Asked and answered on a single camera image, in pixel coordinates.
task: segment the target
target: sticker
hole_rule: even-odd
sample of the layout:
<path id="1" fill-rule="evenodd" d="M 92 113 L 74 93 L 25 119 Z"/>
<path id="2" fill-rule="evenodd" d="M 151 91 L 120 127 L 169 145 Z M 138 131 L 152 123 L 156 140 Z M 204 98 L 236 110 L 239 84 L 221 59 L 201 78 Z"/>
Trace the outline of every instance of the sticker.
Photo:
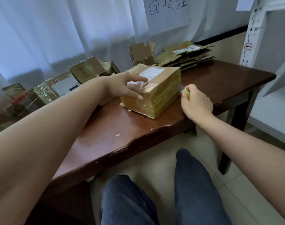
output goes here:
<path id="1" fill-rule="evenodd" d="M 68 78 L 65 78 L 61 81 L 59 80 L 53 80 L 52 81 L 52 88 L 54 91 L 58 93 L 60 96 L 64 96 L 65 94 L 73 91 L 77 87 L 80 87 L 80 83 L 76 80 L 75 77 L 73 77 L 72 74 L 69 74 Z"/>
<path id="2" fill-rule="evenodd" d="M 252 47 L 253 47 L 252 43 L 246 43 L 244 48 L 245 50 L 251 50 Z"/>
<path id="3" fill-rule="evenodd" d="M 176 54 L 180 54 L 180 53 L 183 53 L 183 52 L 186 52 L 186 51 L 195 51 L 195 50 L 198 50 L 198 49 L 200 49 L 199 46 L 191 45 L 188 48 L 181 49 L 181 50 L 175 50 L 173 52 L 176 53 Z"/>
<path id="4" fill-rule="evenodd" d="M 148 78 L 147 82 L 143 82 L 143 81 L 131 81 L 129 83 L 131 84 L 136 84 L 136 85 L 144 85 L 146 83 L 148 83 L 150 80 L 152 80 L 154 77 L 156 77 L 158 74 L 160 74 L 161 72 L 163 72 L 165 70 L 165 68 L 155 68 L 155 67 L 150 67 L 147 70 L 143 71 L 142 73 L 140 73 L 140 76 L 146 77 Z"/>

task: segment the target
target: jeans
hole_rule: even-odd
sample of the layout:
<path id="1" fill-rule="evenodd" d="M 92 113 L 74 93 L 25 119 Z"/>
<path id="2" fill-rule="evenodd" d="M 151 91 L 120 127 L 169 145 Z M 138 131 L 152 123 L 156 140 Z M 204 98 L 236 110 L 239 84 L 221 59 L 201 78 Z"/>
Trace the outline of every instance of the jeans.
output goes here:
<path id="1" fill-rule="evenodd" d="M 231 220 L 207 170 L 189 151 L 176 154 L 175 208 L 177 225 L 230 225 Z M 153 201 L 127 175 L 106 185 L 101 225 L 159 225 Z"/>

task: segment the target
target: person's arm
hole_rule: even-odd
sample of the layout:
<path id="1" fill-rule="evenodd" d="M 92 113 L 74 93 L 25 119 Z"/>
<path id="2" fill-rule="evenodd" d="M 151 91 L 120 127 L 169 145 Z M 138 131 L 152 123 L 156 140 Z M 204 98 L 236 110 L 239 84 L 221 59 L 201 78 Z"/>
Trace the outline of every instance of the person's arm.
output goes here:
<path id="1" fill-rule="evenodd" d="M 0 224 L 24 224 L 101 98 L 132 96 L 128 72 L 92 79 L 0 132 Z"/>
<path id="2" fill-rule="evenodd" d="M 212 114 L 209 98 L 195 85 L 182 95 L 186 116 L 199 125 L 285 219 L 285 151 L 246 134 Z"/>

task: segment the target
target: brown table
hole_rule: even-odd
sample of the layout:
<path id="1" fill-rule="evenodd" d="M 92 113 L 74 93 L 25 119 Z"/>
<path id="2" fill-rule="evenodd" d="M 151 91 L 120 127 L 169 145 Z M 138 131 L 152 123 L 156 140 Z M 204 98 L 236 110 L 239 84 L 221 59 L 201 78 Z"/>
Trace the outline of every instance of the brown table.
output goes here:
<path id="1" fill-rule="evenodd" d="M 195 84 L 214 104 L 214 115 L 235 109 L 231 125 L 244 130 L 259 87 L 276 75 L 222 61 L 208 61 L 181 73 L 181 83 Z M 120 107 L 116 98 L 89 119 L 43 197 L 87 178 L 195 126 L 182 111 L 180 97 L 156 119 Z M 223 154 L 219 170 L 230 160 Z"/>

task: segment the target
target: table surface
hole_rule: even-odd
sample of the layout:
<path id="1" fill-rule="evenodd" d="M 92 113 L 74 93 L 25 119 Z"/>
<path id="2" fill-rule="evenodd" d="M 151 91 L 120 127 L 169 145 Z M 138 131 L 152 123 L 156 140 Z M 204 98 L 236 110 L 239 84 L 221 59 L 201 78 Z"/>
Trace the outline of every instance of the table surface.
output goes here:
<path id="1" fill-rule="evenodd" d="M 194 83 L 214 104 L 214 114 L 231 109 L 219 105 L 247 94 L 275 74 L 222 61 L 208 61 L 181 73 L 181 83 Z M 166 140 L 194 124 L 182 111 L 180 96 L 156 119 L 120 107 L 116 98 L 94 112 L 47 188 L 62 191 L 86 178 Z"/>

